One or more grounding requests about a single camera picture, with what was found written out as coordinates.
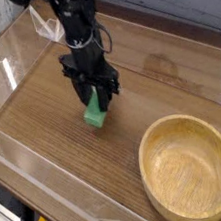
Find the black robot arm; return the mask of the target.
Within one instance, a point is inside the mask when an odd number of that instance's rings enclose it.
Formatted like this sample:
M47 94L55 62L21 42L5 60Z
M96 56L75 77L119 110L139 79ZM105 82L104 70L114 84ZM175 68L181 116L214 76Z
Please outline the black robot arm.
M31 0L9 0L26 8ZM83 104L88 105L96 90L99 110L108 110L113 94L119 91L119 72L106 60L112 52L111 35L96 19L95 0L44 0L65 31L70 53L61 55L63 74L71 79Z

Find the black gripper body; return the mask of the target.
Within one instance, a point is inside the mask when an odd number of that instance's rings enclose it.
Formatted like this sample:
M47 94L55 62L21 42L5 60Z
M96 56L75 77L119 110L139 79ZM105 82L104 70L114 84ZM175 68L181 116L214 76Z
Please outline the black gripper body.
M105 60L101 38L93 39L84 48L71 49L68 55L59 57L59 63L69 79L87 78L91 87L102 85L109 95L119 93L119 72Z

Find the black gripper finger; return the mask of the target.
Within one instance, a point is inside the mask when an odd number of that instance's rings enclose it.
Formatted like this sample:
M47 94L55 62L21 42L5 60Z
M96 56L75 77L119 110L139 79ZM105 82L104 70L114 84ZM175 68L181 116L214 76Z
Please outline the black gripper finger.
M96 87L96 93L97 93L97 99L100 111L107 112L110 103L108 91L106 91L105 87L98 85Z
M72 79L71 82L81 102L88 105L92 96L92 86L89 83L89 80L87 78L82 80Z

